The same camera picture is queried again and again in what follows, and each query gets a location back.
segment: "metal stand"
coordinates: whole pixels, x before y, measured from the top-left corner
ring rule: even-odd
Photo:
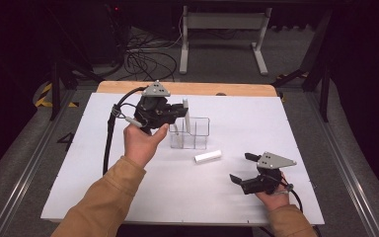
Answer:
[[[266,27],[269,22],[271,8],[264,13],[232,14],[232,13],[192,13],[184,6],[183,11],[183,47],[181,50],[180,73],[188,70],[189,40],[188,29],[245,29],[261,30],[258,40],[252,43],[252,49],[257,60],[261,75],[267,75],[267,69],[261,46],[263,45]]]

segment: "hand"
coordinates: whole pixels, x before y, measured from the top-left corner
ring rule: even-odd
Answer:
[[[155,155],[159,143],[167,132],[167,124],[163,124],[153,135],[143,132],[136,125],[128,125],[123,131],[124,156],[144,168]]]
[[[282,181],[284,182],[285,177],[281,172]],[[290,200],[288,198],[288,194],[278,194],[278,192],[285,191],[285,187],[283,185],[279,185],[275,191],[275,195],[267,195],[265,192],[256,193],[255,195],[265,204],[265,207],[268,211],[273,211],[281,206],[289,205]]]

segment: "white table surface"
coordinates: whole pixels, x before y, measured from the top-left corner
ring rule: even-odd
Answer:
[[[94,93],[83,114],[74,140],[51,189],[41,218],[63,219],[85,191],[102,177],[107,141],[107,121],[113,104],[123,94]],[[160,143],[146,166],[125,221],[153,224],[265,225],[265,207],[254,195],[245,196],[229,174],[243,180],[258,175],[256,163],[245,159],[246,152],[265,151],[295,160],[296,166],[282,168],[286,179],[300,196],[311,224],[324,224],[312,184],[297,148],[284,108],[277,97],[181,96],[168,103],[189,100],[192,117],[210,118],[210,134],[205,150],[173,149],[170,135]],[[136,105],[134,94],[126,101]],[[123,107],[133,117],[133,107]],[[123,154],[124,119],[115,121],[110,166]],[[196,164],[198,154],[221,150],[219,159]],[[297,203],[290,195],[292,203]]]

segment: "sweater sleeve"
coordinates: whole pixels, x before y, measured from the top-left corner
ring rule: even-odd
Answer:
[[[133,161],[121,157],[69,209],[51,236],[115,236],[145,173]]]
[[[294,204],[275,209],[268,218],[276,237],[316,237],[313,227]]]

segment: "metal bracket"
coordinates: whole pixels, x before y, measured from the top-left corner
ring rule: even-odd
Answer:
[[[264,155],[262,155],[257,162],[258,168],[264,168],[269,170],[274,170],[287,166],[294,166],[296,164],[297,162],[294,160],[290,160],[269,152],[265,152]]]
[[[165,89],[159,81],[155,81],[150,86],[148,86],[142,93],[144,97],[170,97],[171,93]]]

